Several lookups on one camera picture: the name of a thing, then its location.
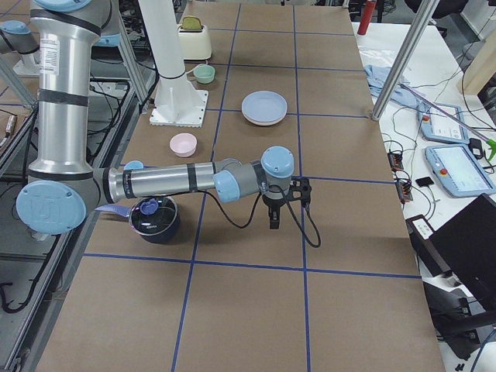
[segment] mint green bowl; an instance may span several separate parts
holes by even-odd
[[[212,83],[215,77],[215,68],[208,64],[200,64],[193,70],[193,75],[198,83]]]

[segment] black cable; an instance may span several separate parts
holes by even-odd
[[[43,275],[43,272],[45,271],[45,268],[47,267],[48,262],[50,261],[50,258],[52,257],[52,254],[57,247],[57,242],[58,239],[60,238],[60,235],[57,235],[57,238],[55,239],[55,242],[53,242],[52,247],[50,248],[50,251],[48,254],[45,256],[45,260],[43,261],[43,264],[41,265],[40,269],[38,270],[38,273],[36,276],[30,281],[31,281],[31,286],[29,288],[28,295],[26,296],[26,299],[23,302],[19,303],[19,306],[17,308],[11,308],[10,304],[12,301],[7,301],[7,296],[5,295],[4,287],[10,287],[13,285],[12,282],[5,282],[5,283],[0,283],[0,299],[2,300],[2,309],[4,312],[7,314],[15,314],[17,312],[22,311],[31,301],[31,298],[33,297],[34,290],[36,289],[36,285],[38,284],[38,281],[40,281],[41,276]]]
[[[475,371],[475,367],[477,366],[477,362],[479,361],[479,358],[481,357],[482,350],[484,350],[484,347],[491,341],[491,339],[496,336],[496,329],[494,329],[489,335],[487,335],[486,339],[482,342],[480,345],[479,352],[477,353],[477,356],[475,357],[474,364],[472,364],[472,368],[470,368],[470,372]]]
[[[479,120],[480,122],[482,122],[483,124],[485,124],[486,126],[490,127],[490,128],[494,128],[493,126],[489,125],[488,123],[486,123],[484,120],[482,120],[481,118],[479,118],[477,115],[474,114],[474,111],[470,110],[470,107],[468,107],[468,103],[467,103],[467,97],[465,96],[465,87],[463,86],[463,81],[465,80],[465,74],[463,74],[462,76],[462,84],[461,84],[461,88],[462,88],[462,97],[463,97],[463,103],[465,104],[465,106],[467,107],[467,111],[477,120]]]
[[[231,223],[231,225],[237,227],[238,229],[245,229],[246,227],[248,227],[250,225],[250,223],[253,220],[253,217],[255,216],[255,209],[257,208],[257,204],[258,204],[258,201],[260,200],[260,196],[262,196],[261,193],[259,193],[257,195],[257,198],[255,199],[255,202],[253,203],[253,207],[251,208],[251,213],[250,213],[250,217],[248,217],[248,221],[246,221],[246,223],[244,223],[243,225],[238,225],[227,215],[226,211],[224,210],[224,208],[220,204],[220,201],[217,199],[217,197],[215,195],[213,195],[211,192],[208,192],[205,190],[198,190],[198,192],[201,192],[202,194],[206,194],[206,195],[210,196],[211,198],[213,198],[214,202],[219,207],[220,212],[222,212],[224,217],[226,217],[226,220],[229,223]],[[178,195],[186,195],[186,194],[190,194],[190,193],[191,193],[190,191],[182,191],[182,192],[174,192],[173,194],[167,194],[166,196],[178,196]]]
[[[398,141],[396,140],[392,140],[392,139],[386,139],[385,141],[383,141],[384,143],[390,143],[389,145],[389,149],[387,150],[389,153],[393,153],[395,151],[399,151],[399,153],[402,155],[403,154],[403,151],[405,151],[403,145],[401,143],[399,143]],[[396,143],[397,145],[399,145],[401,147],[401,150],[393,150],[391,151],[391,143]]]
[[[424,196],[424,198],[427,200],[427,202],[429,203],[429,210],[427,211],[427,213],[424,214],[425,216],[429,215],[430,212],[431,212],[431,210],[432,210],[431,200],[429,199],[429,197],[422,190],[420,190],[416,186],[412,185],[412,188],[414,188],[416,191],[418,191],[419,193],[421,193]]]
[[[105,100],[107,101],[108,103],[108,106],[109,108],[111,109],[111,113],[112,113],[112,117],[110,119],[110,123],[103,129],[100,129],[100,130],[97,130],[97,131],[88,131],[88,136],[93,136],[97,133],[105,133],[102,140],[98,143],[98,147],[97,149],[95,150],[94,153],[90,153],[90,160],[89,160],[89,163],[92,165],[93,162],[95,161],[95,158],[99,155],[100,151],[102,150],[103,148],[103,144],[107,138],[107,136],[109,135],[110,133],[110,129],[112,129],[116,124],[117,122],[119,122],[120,118],[121,118],[121,114],[122,114],[122,106],[124,104],[124,100],[129,92],[129,83],[127,83],[127,90],[126,90],[126,94],[124,95],[124,97],[122,99],[119,99],[118,97],[115,97],[114,95],[109,95],[108,93],[105,93],[103,91],[103,87],[101,85],[100,86],[100,89],[102,91],[93,91],[97,94],[100,94],[100,95],[103,95]],[[109,98],[114,98],[116,101],[117,101],[117,109],[115,111],[115,113],[113,112],[113,109],[112,109],[112,105],[110,104],[110,101],[108,100],[108,97]]]
[[[10,111],[7,111],[7,110],[4,110],[3,108],[0,108],[0,111],[1,111],[1,112],[5,112],[6,114],[10,114],[10,115],[17,116],[17,115],[16,115],[16,114],[14,114],[13,112],[10,112]]]
[[[150,66],[146,66],[145,64],[142,64],[141,62],[139,62],[138,60],[136,61],[136,63],[140,66],[143,66],[145,68],[147,68],[148,70],[151,70],[151,71],[155,71],[157,72],[157,68],[156,67],[150,67]]]
[[[99,60],[99,59],[93,58],[93,57],[92,57],[92,60],[96,60],[97,62],[100,62],[101,64],[123,64],[124,63],[122,61],[119,61],[119,62],[110,62],[108,60]]]
[[[10,189],[14,188],[15,186],[22,186],[22,184],[21,184],[21,183],[14,183],[14,184],[11,184],[10,186],[8,186],[8,187],[7,187],[4,191],[2,191],[2,193],[0,194],[0,199],[1,199],[1,198],[5,195],[5,194],[7,194],[7,192],[8,192]]]
[[[33,138],[34,125],[36,123],[36,118],[38,117],[38,106],[34,108],[33,112],[29,116],[28,120],[31,120],[28,128],[28,138],[26,141],[26,147],[24,149],[24,159],[22,161],[22,182],[24,184],[28,183],[27,170],[28,170],[28,157],[29,157],[29,148]]]
[[[98,84],[100,89],[103,91],[103,85],[97,81],[97,79],[93,75],[93,73],[90,72],[90,76],[91,76],[92,81],[95,82],[96,84]],[[104,95],[104,97],[105,97],[105,100],[107,101],[108,108],[110,109],[110,116],[113,117],[114,116],[114,110],[112,108],[112,105],[110,105],[110,101],[108,100],[107,96]]]
[[[436,205],[437,205],[437,202],[436,202],[436,197],[434,196],[434,192],[432,191],[431,187],[429,185],[427,185],[427,189],[429,190],[429,192],[431,193],[431,196],[432,196],[432,204],[434,205],[434,208],[432,208],[432,214],[430,215],[430,217],[425,217],[425,219],[427,221],[429,221],[432,217],[434,217],[434,213],[436,213]]]
[[[278,189],[278,191],[281,194],[281,197],[282,197],[284,203],[288,206],[289,212],[291,213],[291,217],[293,218],[294,223],[296,223],[296,226],[299,228],[301,234],[303,235],[303,238],[305,239],[305,242],[307,242],[313,248],[319,248],[321,246],[321,244],[322,244],[322,240],[320,238],[319,229],[317,228],[317,225],[314,223],[313,218],[310,216],[310,207],[307,205],[305,207],[305,211],[306,211],[306,215],[308,217],[308,220],[312,224],[312,227],[315,230],[315,234],[317,235],[317,243],[313,243],[310,240],[310,238],[308,238],[308,235],[306,234],[305,230],[303,229],[303,226],[301,225],[301,223],[298,221],[298,218],[296,217],[295,211],[291,207],[291,203],[286,198],[286,195],[284,193],[284,190],[278,184],[273,184],[271,187],[274,187],[274,188],[277,188]]]

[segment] ur robot arm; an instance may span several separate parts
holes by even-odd
[[[91,47],[102,30],[117,34],[113,1],[31,1],[31,20],[40,31],[39,142],[29,182],[16,200],[21,220],[37,232],[60,234],[79,226],[95,208],[122,198],[215,188],[222,202],[260,192],[269,205],[270,227],[277,228],[284,203],[309,203],[308,180],[291,179],[293,155],[280,146],[249,164],[228,159],[121,172],[86,162]],[[113,42],[112,37],[104,41]]]

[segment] white label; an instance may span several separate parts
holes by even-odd
[[[58,75],[60,42],[56,37],[40,40],[40,73]]]
[[[424,238],[424,240],[427,240],[432,235],[431,228],[423,219],[416,219],[415,221],[413,221],[413,225],[420,233],[420,235],[422,235],[422,238]]]
[[[454,107],[446,106],[443,107],[443,110],[456,117],[456,109]],[[441,112],[435,109],[432,110],[432,113],[435,114],[431,115],[432,132],[436,136],[461,140],[462,133],[460,124],[444,116],[443,114],[441,114]]]

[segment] blue tape line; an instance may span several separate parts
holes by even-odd
[[[191,280],[193,279],[193,269],[195,268],[195,257],[198,250],[198,241],[200,240],[200,232],[202,230],[203,215],[205,211],[205,202],[207,195],[203,195],[203,200],[201,201],[200,217],[198,219],[198,228],[196,229],[195,245],[193,247],[193,254],[191,255],[191,263],[188,272],[188,281],[186,282],[186,290],[184,292],[183,306],[181,309],[181,317],[179,320],[179,328],[177,329],[176,346],[174,347],[174,356],[172,358],[172,365],[170,366],[170,372],[175,372],[177,366],[177,356],[179,355],[179,346],[181,345],[181,336],[183,332],[184,318],[186,316],[186,308],[188,306],[189,290],[191,288]]]
[[[296,120],[298,124],[298,162],[299,174],[303,174],[303,154],[301,151],[301,126],[300,126],[300,93],[298,86],[298,48],[296,42],[296,11],[293,7],[293,41],[294,41],[294,78],[296,80]],[[301,227],[305,231],[305,217],[303,208],[300,208]],[[312,372],[312,349],[310,345],[310,315],[308,310],[308,276],[307,276],[307,252],[305,246],[305,238],[301,235],[301,259],[303,261],[303,298],[305,305],[305,346],[307,357],[307,372]]]
[[[315,71],[335,71],[335,72],[363,72],[365,70],[363,68],[332,68],[332,67],[295,67],[295,66],[272,66],[266,64],[221,64],[219,62],[212,62],[212,66],[234,66],[234,67],[255,67],[255,68],[285,68],[285,69],[294,69],[299,68],[300,70],[315,70]]]
[[[160,261],[160,262],[174,262],[176,264],[190,264],[190,260],[180,260],[177,258],[165,257],[145,257],[145,256],[127,256],[123,254],[108,254],[108,253],[84,253],[85,257],[101,257],[101,258],[117,258],[121,260],[141,260],[141,261]]]
[[[235,31],[234,34],[232,35],[232,42],[231,42],[231,50],[229,52],[229,63],[231,63],[231,60],[233,58],[233,47],[234,47],[234,40],[236,38],[236,29],[238,28],[238,21],[239,21],[239,14],[241,13],[241,4],[238,5],[238,14],[236,17],[236,25],[235,25]],[[219,134],[219,127],[220,127],[220,120],[222,118],[222,107],[224,105],[224,98],[226,96],[226,87],[227,87],[227,81],[228,81],[228,76],[229,76],[229,69],[230,66],[227,67],[226,70],[226,80],[224,81],[224,88],[222,90],[222,99],[220,103],[220,110],[219,110],[219,117],[217,118],[217,126],[215,128],[215,135],[214,135],[214,141],[212,144],[212,153],[210,156],[210,161],[213,160],[214,157],[214,150],[215,150],[215,144],[217,143],[217,136]],[[200,240],[200,232],[202,230],[202,222],[203,222],[203,215],[205,212],[205,202],[206,202],[207,195],[203,195],[203,200],[201,202],[201,210],[200,210],[200,218],[198,220],[198,228],[196,230],[196,237],[195,237],[195,247],[193,248],[193,254],[191,257],[191,265],[190,265],[190,270],[188,273],[188,282],[186,284],[186,291],[184,293],[184,301],[183,301],[183,308],[181,310],[181,320],[179,322],[179,329],[177,330],[177,338],[176,338],[176,346],[174,347],[174,357],[172,360],[172,365],[170,366],[170,372],[175,372],[176,366],[177,366],[177,355],[179,354],[179,346],[181,345],[181,335],[182,335],[182,329],[184,325],[184,317],[186,316],[186,308],[188,306],[188,298],[189,298],[189,290],[191,287],[191,279],[193,278],[193,269],[195,268],[195,258],[196,258],[196,252],[198,250],[198,241]]]
[[[358,182],[363,184],[394,184],[394,181],[359,180],[355,178],[337,178],[337,177],[313,177],[313,176],[306,176],[306,177],[311,180],[323,180],[323,181]]]
[[[366,115],[346,115],[346,114],[308,114],[300,113],[300,116],[325,116],[331,118],[351,118],[351,119],[369,119]]]
[[[233,262],[216,262],[216,261],[195,261],[198,265],[209,266],[224,266],[224,267],[243,267],[247,269],[266,269],[266,270],[283,270],[283,271],[303,271],[300,267],[289,266],[271,266],[271,265],[257,265],[251,263],[233,263]]]
[[[245,33],[295,33],[295,34],[303,34],[303,35],[330,35],[330,36],[353,36],[355,37],[355,34],[353,33],[310,33],[310,32],[302,32],[302,31],[270,31],[270,30],[265,30],[265,29],[223,29],[223,28],[210,28],[210,30],[217,30],[217,31],[243,31]]]
[[[366,271],[307,269],[309,273],[352,275],[356,277],[394,277],[397,279],[422,279],[420,275],[371,273]]]
[[[145,256],[129,256],[123,254],[109,254],[109,253],[84,253],[85,257],[101,257],[101,258],[111,258],[117,260],[142,260],[142,261],[160,261],[160,262],[171,262],[176,264],[198,264],[205,266],[224,266],[224,267],[244,267],[248,269],[264,269],[264,270],[284,270],[284,271],[307,271],[313,273],[321,274],[342,274],[342,275],[355,275],[361,277],[397,277],[406,279],[422,279],[420,275],[410,275],[410,274],[392,274],[392,273],[374,273],[368,271],[351,271],[351,270],[332,270],[332,269],[316,269],[316,268],[305,268],[305,267],[289,267],[289,266],[273,266],[273,265],[259,265],[251,263],[236,263],[236,262],[217,262],[217,261],[206,261],[206,260],[182,260],[177,258],[165,258],[165,257],[145,257]]]

